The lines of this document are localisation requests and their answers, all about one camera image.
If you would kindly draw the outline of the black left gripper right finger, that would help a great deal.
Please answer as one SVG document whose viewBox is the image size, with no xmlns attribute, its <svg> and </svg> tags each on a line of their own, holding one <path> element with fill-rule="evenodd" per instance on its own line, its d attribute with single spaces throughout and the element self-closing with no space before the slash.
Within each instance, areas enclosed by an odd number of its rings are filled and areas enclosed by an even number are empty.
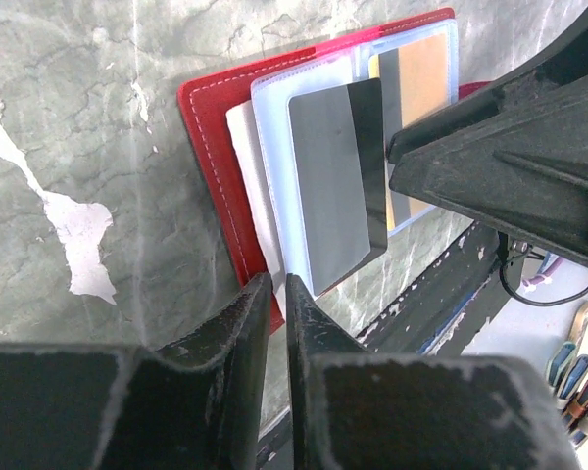
<svg viewBox="0 0 588 470">
<path fill-rule="evenodd" d="M 298 469 L 575 469 L 544 380 L 505 356 L 370 352 L 286 278 Z"/>
</svg>

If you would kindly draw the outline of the black credit card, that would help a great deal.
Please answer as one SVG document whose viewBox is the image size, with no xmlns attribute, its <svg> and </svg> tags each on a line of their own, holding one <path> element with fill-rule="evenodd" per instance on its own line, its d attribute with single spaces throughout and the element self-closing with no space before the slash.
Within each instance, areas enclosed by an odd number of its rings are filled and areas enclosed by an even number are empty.
<svg viewBox="0 0 588 470">
<path fill-rule="evenodd" d="M 289 102 L 311 291 L 326 290 L 387 249 L 381 82 Z"/>
</svg>

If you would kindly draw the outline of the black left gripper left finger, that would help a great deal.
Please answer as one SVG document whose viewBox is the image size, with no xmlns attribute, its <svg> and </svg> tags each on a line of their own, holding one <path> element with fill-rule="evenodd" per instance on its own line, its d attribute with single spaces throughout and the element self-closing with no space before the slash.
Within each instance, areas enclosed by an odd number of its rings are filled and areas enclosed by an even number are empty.
<svg viewBox="0 0 588 470">
<path fill-rule="evenodd" d="M 271 280 L 158 351 L 0 343 L 0 469 L 251 469 Z"/>
</svg>

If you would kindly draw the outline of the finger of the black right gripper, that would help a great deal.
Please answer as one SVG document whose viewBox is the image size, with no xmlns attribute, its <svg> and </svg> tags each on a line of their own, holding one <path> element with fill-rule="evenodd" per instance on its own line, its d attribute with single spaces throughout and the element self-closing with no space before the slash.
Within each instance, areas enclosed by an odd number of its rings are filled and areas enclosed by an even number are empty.
<svg viewBox="0 0 588 470">
<path fill-rule="evenodd" d="M 397 132 L 392 190 L 588 268 L 588 7 L 517 69 Z"/>
</svg>

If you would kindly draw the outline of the red card holder wallet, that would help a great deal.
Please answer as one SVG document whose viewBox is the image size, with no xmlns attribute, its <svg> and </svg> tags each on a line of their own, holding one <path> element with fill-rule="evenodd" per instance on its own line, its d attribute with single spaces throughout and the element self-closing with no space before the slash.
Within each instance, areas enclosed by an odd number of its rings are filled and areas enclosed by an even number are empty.
<svg viewBox="0 0 588 470">
<path fill-rule="evenodd" d="M 225 113 L 251 99 L 251 83 L 271 72 L 284 71 L 332 53 L 409 32 L 424 32 L 428 25 L 455 26 L 450 7 L 383 23 L 253 63 L 191 79 L 177 91 L 181 116 L 196 159 L 219 216 L 231 263 L 241 286 L 268 270 L 252 220 L 251 207 Z"/>
</svg>

